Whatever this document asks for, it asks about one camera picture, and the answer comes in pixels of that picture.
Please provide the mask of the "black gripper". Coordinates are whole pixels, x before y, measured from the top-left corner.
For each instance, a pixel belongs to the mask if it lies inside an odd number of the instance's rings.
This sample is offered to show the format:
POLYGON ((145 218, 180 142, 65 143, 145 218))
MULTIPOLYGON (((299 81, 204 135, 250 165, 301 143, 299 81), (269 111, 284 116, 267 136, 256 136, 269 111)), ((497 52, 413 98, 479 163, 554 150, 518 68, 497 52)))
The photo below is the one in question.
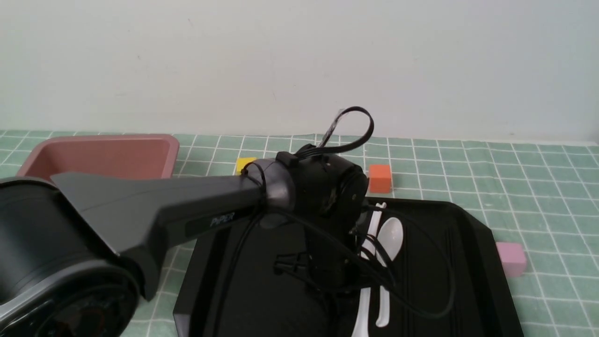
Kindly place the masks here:
POLYGON ((302 228, 304 250, 277 254, 274 275, 301 281, 313 292, 337 296, 368 288, 375 282, 375 266, 360 256, 367 236, 363 220, 287 220, 302 228))

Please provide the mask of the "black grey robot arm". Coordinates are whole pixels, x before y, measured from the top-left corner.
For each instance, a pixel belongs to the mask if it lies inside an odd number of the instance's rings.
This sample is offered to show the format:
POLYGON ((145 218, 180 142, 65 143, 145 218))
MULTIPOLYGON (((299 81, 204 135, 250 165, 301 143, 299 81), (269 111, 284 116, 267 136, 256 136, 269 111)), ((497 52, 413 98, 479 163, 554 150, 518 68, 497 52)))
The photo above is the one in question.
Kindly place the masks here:
POLYGON ((236 224, 303 224, 310 277, 328 290, 351 285, 367 188, 349 160, 288 152, 239 176, 4 178, 1 335, 119 337, 158 292, 171 248, 236 224))

